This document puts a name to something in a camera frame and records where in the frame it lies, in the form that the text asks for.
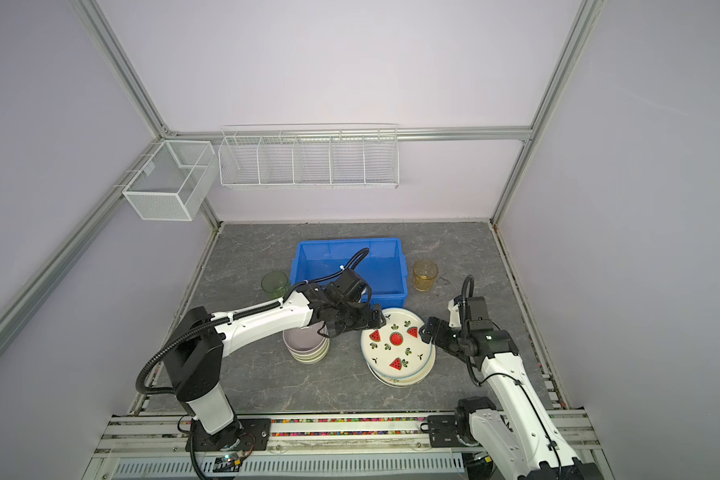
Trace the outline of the watermelon pattern plate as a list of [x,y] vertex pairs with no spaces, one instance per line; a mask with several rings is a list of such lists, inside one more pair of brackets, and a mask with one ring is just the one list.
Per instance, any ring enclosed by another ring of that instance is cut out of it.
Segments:
[[434,346],[425,343],[419,330],[424,321],[403,308],[382,310],[385,325],[361,333],[361,352],[377,374],[395,380],[412,377],[431,364]]

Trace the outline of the cream floral plate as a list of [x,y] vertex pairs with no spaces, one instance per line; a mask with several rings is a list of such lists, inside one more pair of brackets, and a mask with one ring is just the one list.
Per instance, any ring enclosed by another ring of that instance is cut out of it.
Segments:
[[409,387],[412,385],[415,385],[422,380],[426,378],[426,376],[432,371],[436,361],[436,353],[432,352],[427,362],[424,364],[424,366],[415,374],[413,374],[411,377],[408,377],[406,379],[394,379],[388,376],[381,375],[377,373],[371,366],[368,366],[368,370],[371,372],[371,374],[381,383],[394,387],[394,388],[404,388]]

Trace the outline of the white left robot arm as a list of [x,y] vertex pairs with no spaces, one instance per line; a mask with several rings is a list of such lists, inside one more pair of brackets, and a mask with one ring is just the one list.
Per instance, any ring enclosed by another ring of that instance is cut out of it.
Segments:
[[386,324],[381,307],[362,302],[362,289],[348,292],[334,284],[302,283],[276,301],[248,309],[209,314],[190,312],[162,358],[175,398],[209,435],[232,429],[236,414],[220,384],[222,359],[285,330],[321,324],[328,338]]

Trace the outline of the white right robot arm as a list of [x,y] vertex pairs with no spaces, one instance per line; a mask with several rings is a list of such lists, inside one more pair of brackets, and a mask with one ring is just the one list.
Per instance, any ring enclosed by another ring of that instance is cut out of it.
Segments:
[[456,328],[431,317],[419,338],[463,361],[477,385],[488,385],[500,409],[486,397],[462,399],[456,408],[459,434],[479,444],[505,479],[601,479],[569,445],[528,381],[519,350],[490,320]]

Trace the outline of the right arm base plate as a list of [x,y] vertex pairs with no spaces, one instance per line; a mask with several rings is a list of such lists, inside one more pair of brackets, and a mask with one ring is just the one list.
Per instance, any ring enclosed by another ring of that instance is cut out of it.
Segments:
[[474,439],[465,421],[455,414],[428,416],[419,426],[434,448],[472,447]]

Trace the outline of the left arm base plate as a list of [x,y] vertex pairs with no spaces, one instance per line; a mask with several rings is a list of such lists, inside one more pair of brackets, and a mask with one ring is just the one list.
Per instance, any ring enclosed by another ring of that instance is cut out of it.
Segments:
[[193,446],[195,452],[222,451],[261,451],[265,450],[270,438],[271,420],[269,418],[237,419],[215,434],[205,431],[199,420],[190,425],[189,438],[185,450]]

